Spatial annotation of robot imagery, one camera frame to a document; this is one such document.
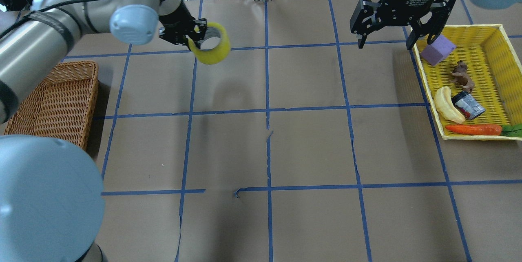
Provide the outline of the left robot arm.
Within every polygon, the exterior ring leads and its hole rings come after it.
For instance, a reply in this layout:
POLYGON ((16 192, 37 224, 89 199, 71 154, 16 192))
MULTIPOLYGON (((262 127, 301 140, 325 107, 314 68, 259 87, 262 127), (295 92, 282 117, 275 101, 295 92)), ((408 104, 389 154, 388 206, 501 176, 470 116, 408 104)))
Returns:
POLYGON ((85 150, 99 69, 61 60, 86 34, 140 45, 158 24, 161 39, 204 60, 213 26, 182 0, 35 0, 1 34, 2 262, 105 260, 103 181, 85 150))

